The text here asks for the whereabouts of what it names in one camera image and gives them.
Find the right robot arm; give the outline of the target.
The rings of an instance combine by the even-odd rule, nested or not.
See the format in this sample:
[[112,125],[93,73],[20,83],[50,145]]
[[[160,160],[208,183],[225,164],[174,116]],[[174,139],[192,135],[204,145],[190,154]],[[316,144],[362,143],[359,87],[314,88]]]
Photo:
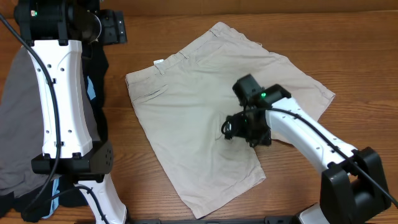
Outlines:
[[264,223],[363,224],[397,205],[389,193],[379,154],[340,140],[275,84],[261,87],[252,75],[240,78],[233,91],[243,107],[221,126],[225,139],[239,137],[250,147],[271,144],[279,133],[298,149],[321,175],[320,201],[296,215],[265,217]]

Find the beige khaki shorts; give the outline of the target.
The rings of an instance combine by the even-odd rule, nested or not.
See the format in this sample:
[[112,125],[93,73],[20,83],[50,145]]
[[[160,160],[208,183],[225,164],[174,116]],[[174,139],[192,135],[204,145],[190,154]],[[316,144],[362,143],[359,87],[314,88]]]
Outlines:
[[261,86],[284,87],[313,119],[335,96],[287,57],[222,22],[162,62],[126,75],[150,145],[196,218],[265,179],[254,149],[242,138],[227,140],[221,133],[226,117],[241,111],[232,87],[249,74]]

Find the black garment with blue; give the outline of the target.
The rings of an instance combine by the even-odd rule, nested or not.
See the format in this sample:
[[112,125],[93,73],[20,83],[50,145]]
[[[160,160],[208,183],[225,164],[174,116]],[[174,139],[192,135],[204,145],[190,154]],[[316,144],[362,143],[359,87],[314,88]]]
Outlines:
[[[102,107],[105,98],[104,76],[109,64],[102,46],[84,46],[82,66],[85,82],[83,104],[88,131],[92,140],[105,142],[108,139],[108,127]],[[1,195],[1,216],[11,209],[23,212],[42,186],[20,197],[15,197],[13,193]]]

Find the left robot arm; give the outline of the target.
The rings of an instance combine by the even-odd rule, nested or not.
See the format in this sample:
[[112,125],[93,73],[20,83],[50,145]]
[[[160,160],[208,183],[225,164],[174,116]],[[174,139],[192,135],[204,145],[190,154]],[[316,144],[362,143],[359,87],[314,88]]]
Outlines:
[[109,141],[91,138],[83,106],[84,44],[127,41],[123,13],[100,9],[98,1],[19,1],[14,10],[19,41],[29,51],[39,85],[44,123],[36,174],[71,178],[97,223],[127,223],[128,210],[110,176]]

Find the grey folded garment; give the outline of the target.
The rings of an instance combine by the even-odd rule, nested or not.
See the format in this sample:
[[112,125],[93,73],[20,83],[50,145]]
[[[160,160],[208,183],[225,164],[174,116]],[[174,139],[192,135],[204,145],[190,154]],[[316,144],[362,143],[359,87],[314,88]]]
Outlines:
[[34,65],[21,47],[14,57],[1,98],[1,195],[15,197],[42,186],[46,175],[32,171],[42,153],[44,124]]

